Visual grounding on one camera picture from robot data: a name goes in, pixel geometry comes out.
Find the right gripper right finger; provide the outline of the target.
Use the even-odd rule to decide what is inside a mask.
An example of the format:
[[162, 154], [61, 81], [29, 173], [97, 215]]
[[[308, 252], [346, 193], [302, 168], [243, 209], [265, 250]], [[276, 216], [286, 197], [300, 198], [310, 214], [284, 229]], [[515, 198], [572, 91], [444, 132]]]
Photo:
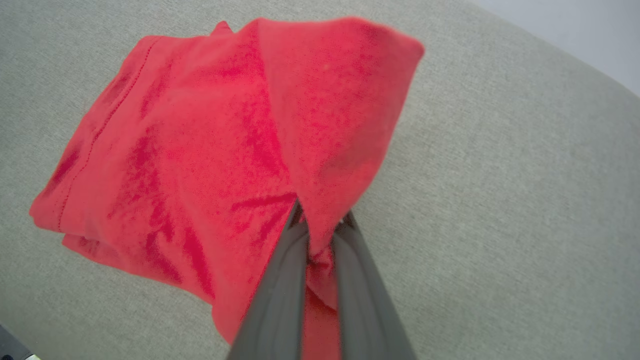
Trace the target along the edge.
[[416, 353], [350, 210], [332, 239], [343, 360], [415, 360]]

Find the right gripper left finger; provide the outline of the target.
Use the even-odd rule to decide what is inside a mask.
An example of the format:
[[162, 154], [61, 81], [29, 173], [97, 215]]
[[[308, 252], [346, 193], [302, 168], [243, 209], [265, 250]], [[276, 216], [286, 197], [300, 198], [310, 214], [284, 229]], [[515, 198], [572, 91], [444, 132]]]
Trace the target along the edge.
[[300, 360], [309, 227], [296, 200], [230, 351], [229, 360]]

